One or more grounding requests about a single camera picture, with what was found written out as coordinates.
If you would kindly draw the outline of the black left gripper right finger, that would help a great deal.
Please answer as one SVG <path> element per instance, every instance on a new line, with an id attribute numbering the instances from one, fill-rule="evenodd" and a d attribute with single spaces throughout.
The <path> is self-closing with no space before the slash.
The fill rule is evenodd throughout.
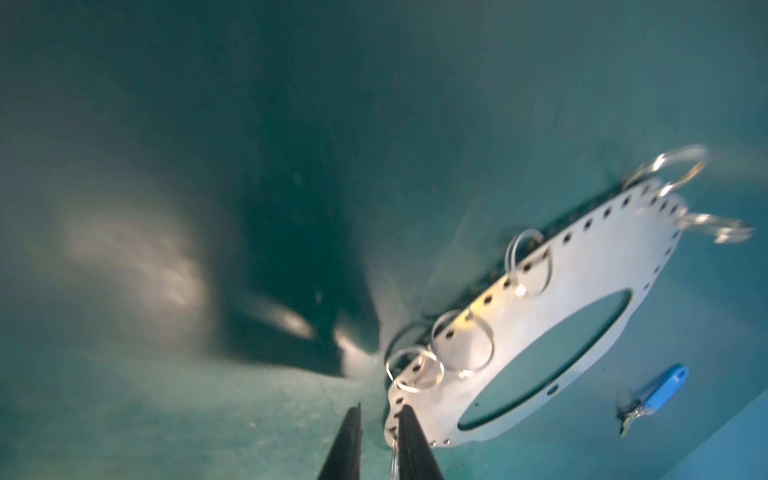
<path id="1" fill-rule="evenodd" d="M 415 410 L 410 405 L 404 405 L 397 419 L 395 478 L 444 480 Z"/>

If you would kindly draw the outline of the grey oval keyring plate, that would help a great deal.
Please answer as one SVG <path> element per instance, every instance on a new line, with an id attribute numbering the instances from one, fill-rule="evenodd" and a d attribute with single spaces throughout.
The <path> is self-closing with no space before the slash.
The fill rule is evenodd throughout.
<path id="1" fill-rule="evenodd" d="M 467 307 L 440 316 L 425 345 L 392 354 L 393 360 L 405 356 L 409 362 L 390 375 L 386 442 L 400 442 L 405 407 L 414 410 L 434 448 L 503 434 L 611 349 L 684 232 L 709 235 L 718 244 L 749 239 L 753 228 L 748 223 L 694 213 L 679 193 L 709 158 L 703 145 L 662 153 L 558 232 L 521 232 L 507 247 L 499 279 Z M 624 305 L 562 366 L 501 413 L 476 426 L 461 425 L 480 394 L 536 341 L 587 306 L 616 294 L 624 296 Z"/>

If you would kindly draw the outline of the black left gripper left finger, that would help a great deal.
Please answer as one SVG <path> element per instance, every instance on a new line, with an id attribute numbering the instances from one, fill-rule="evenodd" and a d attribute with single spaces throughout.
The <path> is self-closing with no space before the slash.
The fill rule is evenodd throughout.
<path id="1" fill-rule="evenodd" d="M 362 408 L 358 403 L 348 409 L 317 479 L 359 480 L 362 437 Z"/>

